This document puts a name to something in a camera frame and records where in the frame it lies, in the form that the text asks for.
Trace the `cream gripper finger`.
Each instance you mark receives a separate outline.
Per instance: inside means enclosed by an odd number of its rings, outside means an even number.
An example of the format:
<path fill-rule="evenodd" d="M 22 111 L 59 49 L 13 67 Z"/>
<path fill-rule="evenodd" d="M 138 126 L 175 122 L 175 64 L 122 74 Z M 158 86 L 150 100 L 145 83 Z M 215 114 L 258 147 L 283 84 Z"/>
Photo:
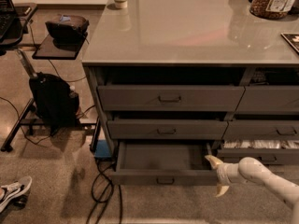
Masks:
<path fill-rule="evenodd" d="M 228 189 L 229 189 L 229 186 L 223 186 L 221 184 L 218 184 L 216 196 L 220 197 L 220 196 L 224 195 L 228 191 Z"/>
<path fill-rule="evenodd" d="M 221 164 L 223 164 L 223 161 L 219 158 L 213 156 L 213 155 L 205 155 L 205 158 L 209 161 L 211 167 L 216 170 Z"/>

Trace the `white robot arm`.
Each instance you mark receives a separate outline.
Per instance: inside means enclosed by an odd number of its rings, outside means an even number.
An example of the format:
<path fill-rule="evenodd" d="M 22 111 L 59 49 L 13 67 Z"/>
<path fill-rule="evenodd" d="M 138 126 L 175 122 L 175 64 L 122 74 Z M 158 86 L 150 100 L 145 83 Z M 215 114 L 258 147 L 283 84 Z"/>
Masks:
<path fill-rule="evenodd" d="M 233 184 L 261 185 L 275 194 L 292 210 L 291 224 L 299 224 L 299 186 L 275 175 L 260 161 L 245 157 L 238 163 L 223 162 L 213 155 L 205 155 L 217 173 L 217 197 L 224 195 Z"/>

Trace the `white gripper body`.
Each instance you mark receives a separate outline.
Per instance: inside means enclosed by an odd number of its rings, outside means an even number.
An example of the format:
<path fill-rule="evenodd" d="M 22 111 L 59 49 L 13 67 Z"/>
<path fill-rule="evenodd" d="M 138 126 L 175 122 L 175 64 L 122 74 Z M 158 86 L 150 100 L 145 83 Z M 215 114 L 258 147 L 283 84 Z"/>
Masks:
<path fill-rule="evenodd" d="M 219 182 L 225 186 L 232 184 L 245 183 L 245 177 L 240 174 L 237 163 L 222 163 L 217 167 Z"/>

